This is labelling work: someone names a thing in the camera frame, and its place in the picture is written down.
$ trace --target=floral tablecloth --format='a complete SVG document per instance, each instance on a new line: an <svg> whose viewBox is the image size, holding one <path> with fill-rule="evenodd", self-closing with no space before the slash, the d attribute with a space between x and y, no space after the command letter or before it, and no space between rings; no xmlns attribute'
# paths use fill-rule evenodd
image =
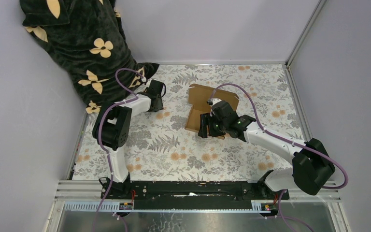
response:
<svg viewBox="0 0 371 232"><path fill-rule="evenodd" d="M140 114L131 121L125 158L132 180L258 180L269 169L290 166L260 146L229 136L225 140L201 139L184 129L191 108L187 103L190 84L216 87L232 82L250 93L265 126L302 138L281 65L163 65L154 78L167 85L164 110ZM223 89L240 97L239 115L253 116L242 91L234 87ZM106 153L91 136L96 117L97 114L91 114L86 122L73 180L97 180L110 175Z"/></svg>

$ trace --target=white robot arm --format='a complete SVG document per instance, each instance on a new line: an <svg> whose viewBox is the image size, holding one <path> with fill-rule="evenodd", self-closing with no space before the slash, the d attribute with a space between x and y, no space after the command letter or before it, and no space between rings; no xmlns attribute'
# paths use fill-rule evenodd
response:
<svg viewBox="0 0 371 232"><path fill-rule="evenodd" d="M137 93L137 99L125 102L107 114L107 121L102 127L101 139L104 146L110 151L110 164L113 170L113 181L124 182L128 176L124 159L124 147L128 138L131 119L143 112L157 112L163 109L161 92L164 83L150 80L144 92ZM113 103L103 104L98 119L93 128L93 137L98 140L99 126L105 111Z"/></svg>
<svg viewBox="0 0 371 232"><path fill-rule="evenodd" d="M101 136L102 143L112 150L110 163L114 182L122 183L128 177L124 159L124 144L128 137L131 118L142 112L157 112L163 109L161 99L163 86L162 82L152 80L145 92L138 93L137 100L114 108L106 116L107 122L102 127ZM112 104L102 106L93 129L93 137L96 139L99 133L100 118L104 117L106 109ZM200 137L217 137L228 133L232 138L260 145L292 164L293 167L289 169L270 170L259 180L259 182L264 182L271 191L300 188L310 195L316 195L335 172L335 167L331 162L298 146L270 136L261 129L255 118L247 115L238 116L226 101L212 99L209 104L212 106L212 111L200 115L198 133ZM287 137L268 128L266 130L327 155L322 143L317 139L311 139L307 142Z"/></svg>
<svg viewBox="0 0 371 232"><path fill-rule="evenodd" d="M297 143L327 155L319 140L298 140L266 128L266 131L274 135L293 141L289 144L265 133L265 129L261 129L255 118L238 116L226 101L212 99L208 104L211 105L212 111L200 116L200 137L217 137L228 133L232 138L268 149L293 166L289 169L268 171L261 178L270 190L277 192L282 189L300 188L310 195L316 195L335 172L331 162L313 152L293 146Z"/></svg>

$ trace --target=metal frame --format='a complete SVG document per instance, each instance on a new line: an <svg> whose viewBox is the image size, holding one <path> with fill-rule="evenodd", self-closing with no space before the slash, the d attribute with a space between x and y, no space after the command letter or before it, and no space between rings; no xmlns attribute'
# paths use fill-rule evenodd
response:
<svg viewBox="0 0 371 232"><path fill-rule="evenodd" d="M246 64L286 64L286 61L157 61L160 65L246 65Z"/></svg>
<svg viewBox="0 0 371 232"><path fill-rule="evenodd" d="M208 62L206 65L214 64L282 64L283 69L285 72L285 76L289 85L289 89L291 91L292 99L294 102L295 109L298 113L300 119L300 125L302 129L302 133L305 140L310 140L312 138L311 131L309 129L309 123L306 118L305 112L303 110L302 103L300 101L300 97L298 94L297 87L295 85L295 81L293 78L292 71L290 69L290 65L292 64L293 60L295 59L296 54L298 53L300 47L302 46L307 34L309 33L312 25L314 24L315 20L317 19L318 15L320 14L321 10L323 9L324 5L328 0L319 0L317 6L315 7L312 16L308 20L300 38L298 39L297 43L295 44L294 49L292 50L289 58L286 61L265 61L265 62L240 62L240 61L232 61L232 62ZM183 62L161 62L162 65L183 65ZM199 64L201 62L189 62L188 64ZM82 127L80 131L85 131L87 115L83 121ZM74 150L73 159L69 165L69 169L67 172L67 177L71 169L75 164L75 151L77 149L78 144L82 139L82 134L76 143L76 147ZM335 186L334 181L328 181L327 185ZM59 225L61 223L61 216L65 210L65 205L67 204L80 204L80 203L93 203L100 201L100 192L102 186L98 183L98 181L76 181L76 180L61 180L59 181L59 185L55 195L55 201L52 205L52 210L46 226L43 231L45 232L57 232L59 229ZM334 223L335 230L337 232L351 232L348 220L343 210L343 205L337 190L330 190L330 189L322 189L318 195L311 196L304 192L302 192L298 188L289 189L290 199L284 202L292 202L292 203L312 203L312 202L324 202L331 214L332 221ZM105 200L107 203L115 204L118 202L126 202L127 200ZM253 209L255 209L255 205L258 203L270 203L271 201L252 201ZM154 210L153 212L168 212L167 210ZM200 211L200 210L187 210L186 212L247 212L247 211L239 211L239 210L222 210L222 211Z"/></svg>
<svg viewBox="0 0 371 232"><path fill-rule="evenodd" d="M75 165L76 159L77 159L76 152L77 152L77 149L79 148L79 144L83 140L83 134L86 131L86 126L87 126L86 121L89 118L89 114L87 114L86 111L84 112L84 114L85 114L85 117L83 118L82 124L80 126L79 137L78 137L78 139L76 141L76 144L74 145L73 156L72 156L71 161L69 163L68 169L67 169L66 173L63 176L63 179L65 179L65 180L69 179L70 172L74 168L74 165Z"/></svg>
<svg viewBox="0 0 371 232"><path fill-rule="evenodd" d="M291 54L289 55L288 59L286 60L286 65L289 67L292 64L292 61L294 60L295 56L297 55L300 47L302 46L306 36L309 33L309 30L314 25L314 22L316 18L318 18L319 13L321 13L323 7L325 6L325 3L328 0L319 0L318 4L316 5L314 12L312 12L311 17L308 20L308 23L306 24L304 30L302 31L302 34L300 35L300 38L298 39L297 43L294 46L294 49L292 50Z"/></svg>

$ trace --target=cardboard box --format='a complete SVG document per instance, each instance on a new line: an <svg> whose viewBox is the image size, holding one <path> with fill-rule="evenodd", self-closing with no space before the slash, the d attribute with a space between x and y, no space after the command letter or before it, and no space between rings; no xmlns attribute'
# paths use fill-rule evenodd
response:
<svg viewBox="0 0 371 232"><path fill-rule="evenodd" d="M200 129L200 115L211 111L211 106L207 104L207 100L211 96L213 90L214 88L208 86L197 84L190 85L190 89L188 90L188 103L193 106L191 107L187 124L185 125L187 131L198 133ZM213 97L227 101L233 110L237 110L238 103L240 102L237 94L221 89L217 90Z"/></svg>

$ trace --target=white wall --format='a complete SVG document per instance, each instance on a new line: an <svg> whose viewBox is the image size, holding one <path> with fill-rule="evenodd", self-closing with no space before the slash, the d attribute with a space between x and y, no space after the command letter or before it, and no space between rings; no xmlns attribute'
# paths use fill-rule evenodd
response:
<svg viewBox="0 0 371 232"><path fill-rule="evenodd" d="M371 0L328 1L291 68L313 136L348 171L351 229L371 231Z"/></svg>
<svg viewBox="0 0 371 232"><path fill-rule="evenodd" d="M0 232L37 232L71 160L84 106L67 74L0 0Z"/></svg>
<svg viewBox="0 0 371 232"><path fill-rule="evenodd" d="M138 61L285 61L318 0L117 0Z"/></svg>

